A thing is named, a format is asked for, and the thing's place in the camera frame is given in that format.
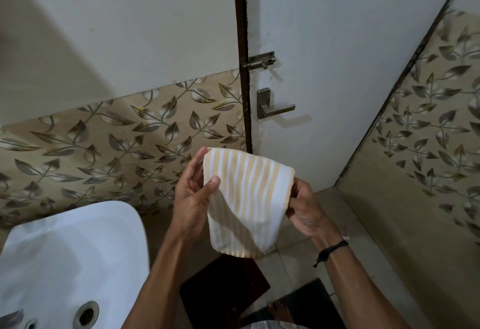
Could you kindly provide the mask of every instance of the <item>dark mat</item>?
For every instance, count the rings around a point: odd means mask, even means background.
[[[346,329],[319,278],[282,297],[279,301],[290,310],[295,324],[309,329]],[[264,307],[248,315],[241,324],[246,326],[257,321],[272,319],[268,308]]]
[[[224,329],[228,312],[242,313],[270,285],[252,258],[222,255],[180,286],[193,329]]]

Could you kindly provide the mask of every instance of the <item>door latch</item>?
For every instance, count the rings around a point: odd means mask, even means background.
[[[257,90],[257,118],[264,119],[285,112],[295,110],[295,104],[287,105],[279,109],[270,109],[270,88]]]
[[[275,51],[270,51],[249,57],[248,62],[244,63],[242,66],[248,68],[249,70],[260,68],[267,70],[268,66],[273,65],[276,60],[277,58],[275,57]]]

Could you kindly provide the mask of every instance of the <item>foot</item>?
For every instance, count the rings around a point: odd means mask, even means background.
[[[236,307],[227,314],[225,329],[240,329],[240,315]]]
[[[292,314],[290,314],[289,308],[279,301],[269,302],[268,312],[273,317],[273,320],[293,323]]]

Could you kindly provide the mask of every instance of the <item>sink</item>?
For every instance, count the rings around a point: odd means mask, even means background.
[[[11,328],[120,329],[148,272],[145,229],[125,202],[21,224],[0,255],[0,319],[19,312]]]

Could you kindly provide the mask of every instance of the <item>towel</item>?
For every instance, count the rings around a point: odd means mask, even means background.
[[[208,203],[212,247],[236,257],[266,253],[279,233],[294,174],[293,168],[265,157],[209,148],[203,159],[204,183],[220,177]]]

